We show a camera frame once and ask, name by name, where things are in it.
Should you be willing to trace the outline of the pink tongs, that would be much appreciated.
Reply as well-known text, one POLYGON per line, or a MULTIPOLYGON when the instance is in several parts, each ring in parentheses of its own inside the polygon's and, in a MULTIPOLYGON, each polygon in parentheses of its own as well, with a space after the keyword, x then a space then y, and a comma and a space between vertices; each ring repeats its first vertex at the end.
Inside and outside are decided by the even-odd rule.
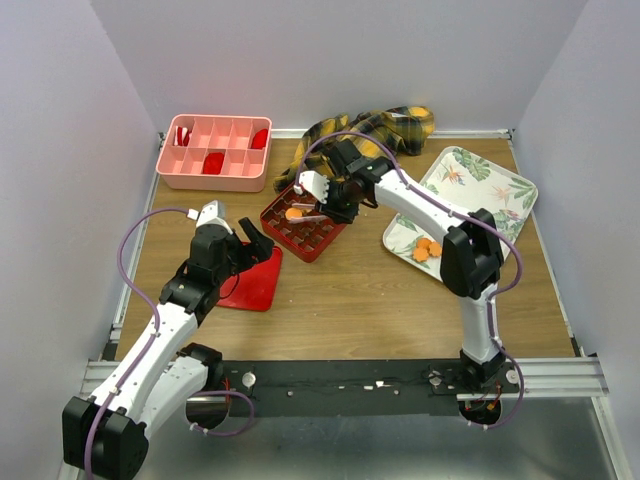
POLYGON ((315 204, 294 202, 289 208, 291 207, 300 209, 304 213, 304 216, 294 222, 288 221, 290 224, 319 223, 324 220, 328 220, 328 217, 326 215, 320 213, 315 209, 315 204))

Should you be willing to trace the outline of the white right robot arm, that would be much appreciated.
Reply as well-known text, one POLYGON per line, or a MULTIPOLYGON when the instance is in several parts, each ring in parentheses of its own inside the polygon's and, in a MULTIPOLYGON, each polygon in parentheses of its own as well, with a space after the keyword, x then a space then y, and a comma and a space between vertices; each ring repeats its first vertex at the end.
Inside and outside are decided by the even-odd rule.
POLYGON ((337 179, 300 172, 298 191, 311 194, 335 223, 351 223, 362 204, 384 205, 411 220, 441 247, 439 275, 458 300, 463 324, 460 379, 480 392, 493 384, 507 356, 498 334, 496 297, 507 239, 486 209, 466 212, 411 179, 389 151, 371 159, 347 140, 335 144, 337 179))

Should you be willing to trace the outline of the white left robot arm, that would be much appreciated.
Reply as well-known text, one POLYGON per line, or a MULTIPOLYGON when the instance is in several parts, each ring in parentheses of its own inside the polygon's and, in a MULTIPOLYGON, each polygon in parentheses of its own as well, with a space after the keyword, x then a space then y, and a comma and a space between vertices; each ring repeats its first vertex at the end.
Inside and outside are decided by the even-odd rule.
POLYGON ((134 478, 152 436, 196 394, 219 397, 225 408, 238 399, 255 415, 253 401, 226 384, 221 354, 188 341, 224 283, 272 257, 273 241, 248 218, 239 224, 246 241, 219 217, 198 221, 189 256, 163 287, 134 346, 87 398, 66 404, 63 460, 87 478, 134 478))

